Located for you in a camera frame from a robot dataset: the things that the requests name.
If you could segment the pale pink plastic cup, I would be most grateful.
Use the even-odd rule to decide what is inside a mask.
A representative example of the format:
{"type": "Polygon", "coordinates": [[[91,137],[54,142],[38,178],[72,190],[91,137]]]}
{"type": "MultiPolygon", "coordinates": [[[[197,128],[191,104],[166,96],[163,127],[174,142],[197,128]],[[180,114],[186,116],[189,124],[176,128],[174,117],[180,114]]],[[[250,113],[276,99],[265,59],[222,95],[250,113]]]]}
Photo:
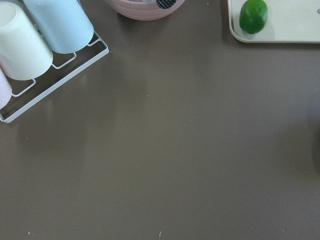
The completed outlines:
{"type": "Polygon", "coordinates": [[[12,97],[12,87],[3,71],[0,70],[0,108],[2,109],[12,97]]]}

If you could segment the pink ribbed bowl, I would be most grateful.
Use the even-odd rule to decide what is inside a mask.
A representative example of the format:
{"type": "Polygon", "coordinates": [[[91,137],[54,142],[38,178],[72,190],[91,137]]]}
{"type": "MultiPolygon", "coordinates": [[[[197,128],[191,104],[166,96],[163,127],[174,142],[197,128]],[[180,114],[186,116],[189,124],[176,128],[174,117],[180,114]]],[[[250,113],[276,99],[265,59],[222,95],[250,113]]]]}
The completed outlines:
{"type": "Polygon", "coordinates": [[[175,12],[185,1],[176,0],[173,6],[161,9],[155,0],[106,0],[117,13],[138,21],[153,21],[164,18],[175,12]]]}

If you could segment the light blue plastic cup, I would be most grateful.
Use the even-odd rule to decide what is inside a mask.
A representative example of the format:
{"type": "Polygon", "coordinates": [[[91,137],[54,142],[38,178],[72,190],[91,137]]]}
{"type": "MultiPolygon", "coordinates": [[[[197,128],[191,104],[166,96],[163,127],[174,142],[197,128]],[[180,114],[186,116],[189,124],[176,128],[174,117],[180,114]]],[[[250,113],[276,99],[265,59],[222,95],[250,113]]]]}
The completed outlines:
{"type": "Polygon", "coordinates": [[[23,2],[51,50],[70,54],[92,40],[94,27],[77,0],[23,2]]]}

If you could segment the green lime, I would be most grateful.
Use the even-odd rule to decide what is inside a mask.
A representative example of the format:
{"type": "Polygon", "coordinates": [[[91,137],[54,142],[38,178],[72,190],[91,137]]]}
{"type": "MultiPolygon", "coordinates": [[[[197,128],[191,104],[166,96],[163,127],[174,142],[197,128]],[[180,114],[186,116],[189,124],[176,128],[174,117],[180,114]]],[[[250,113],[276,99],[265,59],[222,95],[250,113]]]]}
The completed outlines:
{"type": "Polygon", "coordinates": [[[264,0],[246,0],[239,14],[239,26],[248,34],[259,33],[267,24],[268,6],[264,0]]]}

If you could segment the cream rabbit tray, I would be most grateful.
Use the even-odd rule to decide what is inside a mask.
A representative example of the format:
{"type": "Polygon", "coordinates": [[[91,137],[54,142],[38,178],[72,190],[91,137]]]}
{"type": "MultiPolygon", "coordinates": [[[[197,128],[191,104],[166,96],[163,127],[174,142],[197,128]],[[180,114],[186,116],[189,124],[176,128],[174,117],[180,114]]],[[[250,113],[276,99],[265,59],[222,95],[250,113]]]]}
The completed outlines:
{"type": "Polygon", "coordinates": [[[318,0],[266,0],[268,17],[265,27],[249,34],[240,27],[243,0],[229,0],[229,29],[235,39],[243,43],[299,43],[320,42],[320,2],[318,0]]]}

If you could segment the cream plastic cup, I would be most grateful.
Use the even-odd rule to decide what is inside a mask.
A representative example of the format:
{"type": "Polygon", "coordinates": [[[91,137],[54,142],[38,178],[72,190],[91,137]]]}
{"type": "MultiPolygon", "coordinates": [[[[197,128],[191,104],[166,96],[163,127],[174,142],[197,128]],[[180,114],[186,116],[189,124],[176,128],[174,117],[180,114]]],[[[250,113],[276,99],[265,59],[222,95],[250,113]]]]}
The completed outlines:
{"type": "Polygon", "coordinates": [[[51,67],[53,53],[24,10],[15,3],[0,3],[0,68],[18,81],[40,77],[51,67]]]}

